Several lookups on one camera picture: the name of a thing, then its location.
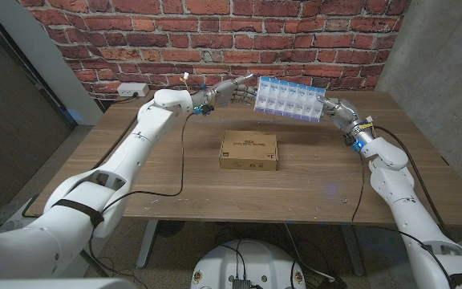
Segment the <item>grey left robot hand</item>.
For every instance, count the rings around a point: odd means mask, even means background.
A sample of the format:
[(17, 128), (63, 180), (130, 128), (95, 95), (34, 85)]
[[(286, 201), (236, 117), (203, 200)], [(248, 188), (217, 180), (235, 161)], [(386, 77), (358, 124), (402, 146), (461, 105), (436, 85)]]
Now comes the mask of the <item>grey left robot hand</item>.
[(204, 104), (215, 108), (223, 108), (232, 103), (251, 106), (256, 99), (257, 89), (247, 86), (246, 83), (254, 77), (255, 74), (249, 74), (213, 85), (203, 93)]

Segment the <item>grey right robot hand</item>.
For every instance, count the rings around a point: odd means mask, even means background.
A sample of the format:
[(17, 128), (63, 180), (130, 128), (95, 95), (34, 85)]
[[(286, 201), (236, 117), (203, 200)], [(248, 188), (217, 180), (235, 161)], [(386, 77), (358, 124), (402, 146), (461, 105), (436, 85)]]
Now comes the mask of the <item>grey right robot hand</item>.
[(366, 127), (370, 122), (359, 115), (359, 111), (351, 102), (326, 97), (321, 98), (320, 101), (323, 103), (323, 113), (333, 120), (334, 125), (348, 140), (361, 140), (368, 143), (375, 139), (371, 129)]

